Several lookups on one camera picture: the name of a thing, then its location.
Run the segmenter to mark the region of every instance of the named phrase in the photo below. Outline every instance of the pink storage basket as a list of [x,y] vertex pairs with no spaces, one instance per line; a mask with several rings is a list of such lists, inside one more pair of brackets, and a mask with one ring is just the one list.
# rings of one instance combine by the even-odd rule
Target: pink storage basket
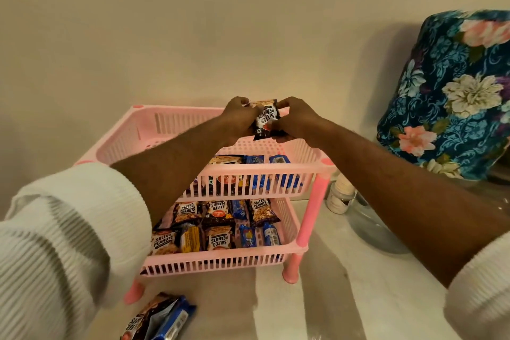
[[[112,164],[163,143],[220,115],[222,111],[222,108],[134,105],[77,164]],[[295,283],[301,256],[308,249],[309,236],[335,167],[321,150],[310,148],[302,139],[277,144],[272,139],[253,141],[252,137],[245,137],[231,147],[222,148],[217,154],[264,155],[266,163],[208,165],[199,174],[197,182],[191,183],[177,201],[271,198],[271,204],[282,220],[276,225],[282,245],[264,246],[262,233],[258,229],[256,248],[150,256],[145,260],[142,275],[154,277],[266,266],[288,260],[284,279]],[[287,155],[291,163],[269,164],[269,156],[276,154]],[[256,190],[252,189],[254,175],[258,175],[258,182],[263,175],[266,178],[264,186],[258,186]],[[211,180],[212,188],[202,186],[201,183],[209,183],[210,177],[220,177],[220,183],[229,184],[217,185],[217,180]],[[314,186],[300,226],[289,198],[306,192],[314,177]],[[143,285],[136,281],[125,300],[131,303],[142,295]]]

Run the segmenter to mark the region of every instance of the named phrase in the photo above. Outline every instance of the white sleeve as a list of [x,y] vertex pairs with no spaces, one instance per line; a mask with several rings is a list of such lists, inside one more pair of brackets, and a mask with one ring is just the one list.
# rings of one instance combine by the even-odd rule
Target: white sleeve
[[464,340],[510,339],[510,232],[482,249],[457,274],[444,314]]
[[118,171],[81,164],[37,180],[0,223],[0,327],[6,339],[81,338],[99,306],[129,290],[151,222]]

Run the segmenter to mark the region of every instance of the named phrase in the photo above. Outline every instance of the jar lid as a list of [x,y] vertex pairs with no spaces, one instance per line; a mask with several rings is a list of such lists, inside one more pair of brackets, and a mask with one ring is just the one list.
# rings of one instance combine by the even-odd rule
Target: jar lid
[[345,195],[353,195],[354,194],[354,186],[347,180],[344,174],[340,173],[337,177],[337,182],[335,183],[335,188],[338,192]]

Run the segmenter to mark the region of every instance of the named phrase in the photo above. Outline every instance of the sleeve cuff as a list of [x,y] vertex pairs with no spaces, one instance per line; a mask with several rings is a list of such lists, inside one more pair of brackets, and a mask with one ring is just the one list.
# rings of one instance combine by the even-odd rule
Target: sleeve cuff
[[510,333],[510,232],[494,240],[453,279],[444,314],[465,340]]
[[37,196],[52,196],[67,203],[94,229],[110,257],[103,305],[116,304],[150,252],[152,225],[138,190],[107,165],[80,164],[23,187],[13,198],[6,218]]

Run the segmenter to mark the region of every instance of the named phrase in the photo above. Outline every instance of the hand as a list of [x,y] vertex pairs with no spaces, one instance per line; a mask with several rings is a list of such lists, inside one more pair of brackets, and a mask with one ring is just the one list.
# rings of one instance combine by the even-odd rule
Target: hand
[[234,97],[219,116],[219,120],[223,122],[223,126],[228,131],[226,146],[234,145],[240,137],[254,135],[252,124],[255,118],[262,113],[263,107],[244,106],[248,102],[249,99],[246,97]]
[[271,129],[283,130],[286,136],[273,137],[277,143],[285,143],[295,138],[304,138],[306,143],[315,147],[314,134],[327,120],[316,114],[310,106],[300,98],[289,97],[278,101],[277,108],[289,107],[289,114],[271,123]]

